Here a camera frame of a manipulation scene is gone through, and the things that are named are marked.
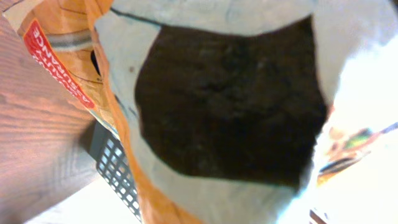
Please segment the yellow snack bag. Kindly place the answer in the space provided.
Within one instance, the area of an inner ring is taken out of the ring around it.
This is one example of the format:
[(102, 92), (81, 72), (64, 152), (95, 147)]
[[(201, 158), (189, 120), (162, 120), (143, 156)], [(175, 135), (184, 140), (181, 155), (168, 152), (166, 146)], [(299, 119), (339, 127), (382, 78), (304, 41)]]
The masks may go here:
[(124, 148), (145, 223), (308, 223), (397, 129), (397, 2), (18, 1), (28, 52)]

